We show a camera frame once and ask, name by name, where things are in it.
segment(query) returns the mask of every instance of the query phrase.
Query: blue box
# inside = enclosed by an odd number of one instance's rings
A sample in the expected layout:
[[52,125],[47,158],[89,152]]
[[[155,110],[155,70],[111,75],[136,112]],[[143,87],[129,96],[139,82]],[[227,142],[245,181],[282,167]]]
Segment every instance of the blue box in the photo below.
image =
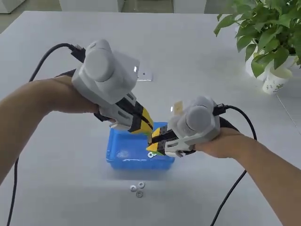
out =
[[[154,130],[167,125],[155,122]],[[168,170],[173,157],[156,155],[148,157],[147,137],[144,134],[130,134],[127,131],[111,129],[107,147],[107,162],[117,170]]]

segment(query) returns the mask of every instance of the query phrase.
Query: washer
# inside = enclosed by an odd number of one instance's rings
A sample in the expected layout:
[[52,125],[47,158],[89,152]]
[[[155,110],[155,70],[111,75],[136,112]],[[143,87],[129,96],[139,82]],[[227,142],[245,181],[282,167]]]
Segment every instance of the washer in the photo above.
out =
[[130,189],[131,189],[131,192],[137,191],[137,187],[136,187],[135,185],[132,185],[132,186],[130,187]]
[[142,191],[137,191],[136,192],[136,197],[137,198],[142,198],[143,197],[143,192]]
[[145,187],[145,183],[144,182],[139,182],[138,183],[138,187],[141,188],[141,189],[144,188]]

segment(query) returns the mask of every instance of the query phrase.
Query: table surface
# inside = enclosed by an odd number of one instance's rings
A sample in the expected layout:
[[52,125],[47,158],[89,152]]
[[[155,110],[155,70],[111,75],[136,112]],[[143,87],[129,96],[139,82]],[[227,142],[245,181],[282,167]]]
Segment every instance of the table surface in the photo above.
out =
[[[154,82],[133,90],[154,121],[168,121],[169,107],[197,95],[235,105],[251,118],[258,140],[301,167],[298,79],[277,96],[244,71],[234,27],[215,37],[215,15],[24,12],[0,35],[0,98],[26,83],[43,54],[61,42],[87,46],[106,38],[112,49],[140,59]],[[38,79],[77,67],[67,49],[53,53]],[[225,118],[251,135],[236,112]],[[105,160],[109,128],[90,114],[51,113],[20,157],[12,225],[210,225],[243,168],[204,153],[176,159],[167,172],[117,172]],[[132,184],[146,181],[137,199]],[[13,174],[0,187],[0,225],[5,225]],[[247,175],[235,189],[217,226],[280,226]]]

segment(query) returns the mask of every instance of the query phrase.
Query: hand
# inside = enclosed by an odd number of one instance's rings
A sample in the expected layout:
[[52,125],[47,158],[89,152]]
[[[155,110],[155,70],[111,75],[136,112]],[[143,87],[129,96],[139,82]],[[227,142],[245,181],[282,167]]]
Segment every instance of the hand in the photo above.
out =
[[47,111],[64,113],[97,113],[98,106],[84,98],[72,85],[71,78],[60,76],[52,79],[40,80],[36,88],[43,95],[42,103]]
[[208,143],[196,144],[195,150],[203,151],[216,158],[237,159],[244,150],[252,148],[256,143],[254,139],[234,129],[221,128],[221,133],[216,139]]

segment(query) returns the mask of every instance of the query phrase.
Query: cable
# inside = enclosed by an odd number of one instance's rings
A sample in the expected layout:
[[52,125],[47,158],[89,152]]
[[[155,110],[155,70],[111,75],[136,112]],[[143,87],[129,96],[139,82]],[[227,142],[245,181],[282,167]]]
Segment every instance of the cable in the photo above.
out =
[[32,73],[31,78],[29,79],[29,82],[33,81],[34,78],[36,77],[37,73],[39,72],[39,70],[41,69],[44,61],[47,59],[47,57],[56,49],[61,48],[61,47],[68,47],[71,51],[73,51],[75,49],[75,46],[68,44],[68,43],[61,43],[58,45],[53,46],[50,50],[48,50],[44,56],[42,57],[42,59],[40,60],[38,66],[36,67],[36,69],[34,70],[34,72]]
[[[254,126],[253,124],[251,123],[251,120],[249,119],[249,117],[246,115],[246,113],[244,113],[242,110],[240,110],[238,107],[234,107],[234,106],[230,106],[230,105],[221,105],[221,108],[223,108],[224,110],[227,110],[227,109],[233,109],[235,111],[238,111],[239,113],[241,113],[244,118],[247,120],[247,122],[249,123],[249,126],[251,128],[251,131],[253,133],[253,138],[254,140],[257,140],[257,135],[256,135],[256,132],[255,132],[255,129],[254,129]],[[244,170],[244,172],[239,176],[239,178],[236,180],[236,182],[234,183],[234,185],[231,187],[231,189],[229,190],[229,192],[227,193],[226,197],[224,198],[224,200],[222,201],[222,203],[220,204],[216,214],[215,214],[215,217],[213,218],[213,221],[211,223],[210,226],[214,226],[223,206],[225,205],[226,201],[228,200],[229,196],[232,194],[233,190],[236,188],[236,186],[239,184],[239,182],[241,181],[241,179],[245,176],[245,174],[247,173],[246,170]]]
[[[42,59],[40,60],[38,66],[36,67],[36,69],[34,70],[32,76],[30,77],[28,82],[31,82],[35,79],[37,73],[39,72],[39,70],[41,69],[44,61],[47,59],[47,57],[56,49],[61,48],[61,47],[68,47],[72,52],[76,52],[81,51],[81,49],[78,49],[77,47],[68,44],[68,43],[61,43],[58,44],[56,46],[53,46],[50,50],[47,51],[47,53],[42,57]],[[7,222],[7,226],[10,226],[10,222],[11,222],[11,218],[13,215],[13,210],[14,210],[14,205],[15,205],[15,199],[16,199],[16,190],[17,190],[17,183],[18,183],[18,163],[19,163],[19,158],[17,158],[15,165],[14,165],[14,187],[13,187],[13,194],[11,197],[11,204],[10,204],[10,209],[9,209],[9,215],[8,215],[8,222]]]

